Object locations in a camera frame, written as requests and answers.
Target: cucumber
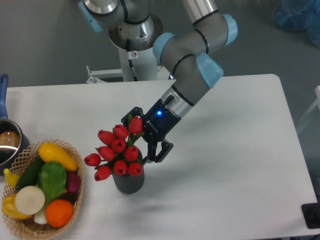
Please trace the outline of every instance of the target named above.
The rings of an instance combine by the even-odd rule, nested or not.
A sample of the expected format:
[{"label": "cucumber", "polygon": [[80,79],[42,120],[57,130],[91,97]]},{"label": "cucumber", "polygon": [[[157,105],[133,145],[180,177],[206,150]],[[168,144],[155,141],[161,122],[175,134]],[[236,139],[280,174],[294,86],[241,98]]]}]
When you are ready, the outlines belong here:
[{"label": "cucumber", "polygon": [[19,192],[21,189],[27,186],[34,186],[38,181],[38,174],[45,162],[39,155],[35,157],[33,162],[24,170],[18,182],[15,185],[15,192]]}]

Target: woven basket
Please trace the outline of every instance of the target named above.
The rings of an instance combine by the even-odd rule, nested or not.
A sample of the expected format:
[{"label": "woven basket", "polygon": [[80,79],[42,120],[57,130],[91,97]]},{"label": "woven basket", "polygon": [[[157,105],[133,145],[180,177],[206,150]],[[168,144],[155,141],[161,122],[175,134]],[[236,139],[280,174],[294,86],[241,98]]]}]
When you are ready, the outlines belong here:
[{"label": "woven basket", "polygon": [[[21,152],[15,159],[14,163],[12,163],[12,167],[10,168],[11,173],[21,176],[24,170],[35,159],[35,156],[38,154],[38,149],[43,143],[53,143],[64,148],[64,150],[66,150],[66,152],[76,160],[79,166],[77,174],[81,178],[81,186],[78,194],[65,193],[63,195],[63,199],[70,201],[73,205],[73,216],[63,227],[53,227],[49,224],[37,224],[34,222],[33,217],[30,217],[28,219],[16,219],[7,215],[3,215],[4,223],[10,229],[10,232],[20,239],[46,240],[61,234],[75,220],[83,198],[85,183],[83,161],[77,150],[67,142],[60,140],[45,140],[43,142],[38,142],[37,144],[29,146],[27,149],[23,150],[23,152]],[[15,194],[15,190],[6,183],[4,186],[2,199],[13,194]]]}]

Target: yellow bell pepper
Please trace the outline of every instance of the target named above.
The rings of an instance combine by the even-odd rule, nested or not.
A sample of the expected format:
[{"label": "yellow bell pepper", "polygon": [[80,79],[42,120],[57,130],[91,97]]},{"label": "yellow bell pepper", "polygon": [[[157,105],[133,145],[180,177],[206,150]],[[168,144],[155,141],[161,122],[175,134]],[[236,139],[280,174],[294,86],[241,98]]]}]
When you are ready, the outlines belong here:
[{"label": "yellow bell pepper", "polygon": [[65,170],[70,172],[75,172],[78,169],[76,160],[74,160],[61,146],[46,142],[39,147],[38,151],[40,158],[45,163],[56,161],[61,163]]},{"label": "yellow bell pepper", "polygon": [[12,218],[15,219],[28,219],[32,217],[32,215],[25,215],[19,212],[15,206],[16,195],[7,196],[4,200],[2,200],[2,212]]},{"label": "yellow bell pepper", "polygon": [[8,168],[5,168],[3,170],[3,173],[5,176],[5,181],[8,183],[8,185],[12,188],[15,188],[20,177],[16,174],[11,173]]}]

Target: artificial flower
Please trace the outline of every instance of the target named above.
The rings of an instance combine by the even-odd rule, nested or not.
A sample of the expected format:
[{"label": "artificial flower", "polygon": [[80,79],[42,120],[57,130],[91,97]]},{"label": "artificial flower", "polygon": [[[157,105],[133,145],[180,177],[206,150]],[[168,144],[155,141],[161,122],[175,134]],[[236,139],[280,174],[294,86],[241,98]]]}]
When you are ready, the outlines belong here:
[{"label": "artificial flower", "polygon": [[111,147],[116,153],[121,153],[126,149],[126,142],[123,139],[116,139],[113,141]]},{"label": "artificial flower", "polygon": [[91,167],[97,167],[101,163],[101,157],[97,153],[91,153],[84,158],[84,163]]},{"label": "artificial flower", "polygon": [[124,157],[129,161],[133,162],[137,160],[138,148],[136,146],[130,146],[125,150]]},{"label": "artificial flower", "polygon": [[107,179],[111,174],[111,170],[108,166],[101,166],[94,174],[94,179],[98,181],[102,181]]},{"label": "artificial flower", "polygon": [[121,124],[114,126],[113,133],[117,139],[126,139],[129,135],[128,130]]},{"label": "artificial flower", "polygon": [[125,163],[125,161],[118,160],[115,162],[114,167],[113,167],[113,171],[117,175],[119,175],[119,176],[125,175],[127,173],[127,170],[128,170],[128,166]]},{"label": "artificial flower", "polygon": [[98,132],[98,138],[108,147],[111,147],[111,144],[116,139],[115,135],[110,131],[100,130]]},{"label": "artificial flower", "polygon": [[142,133],[142,119],[138,116],[135,116],[129,125],[129,131],[132,134]]},{"label": "artificial flower", "polygon": [[98,154],[107,161],[112,161],[115,158],[115,151],[108,146],[101,146],[98,148]]},{"label": "artificial flower", "polygon": [[139,176],[142,172],[142,166],[137,162],[131,163],[128,167],[128,173],[130,176]]}]

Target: stainless steel pot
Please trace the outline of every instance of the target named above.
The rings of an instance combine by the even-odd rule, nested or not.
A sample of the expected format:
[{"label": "stainless steel pot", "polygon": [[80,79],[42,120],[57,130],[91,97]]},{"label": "stainless steel pot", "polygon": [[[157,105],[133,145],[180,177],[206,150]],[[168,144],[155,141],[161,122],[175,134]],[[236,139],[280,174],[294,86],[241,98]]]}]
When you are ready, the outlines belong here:
[{"label": "stainless steel pot", "polygon": [[0,175],[30,143],[21,128],[14,121],[8,119],[6,108],[6,95],[9,77],[7,74],[0,76]]}]

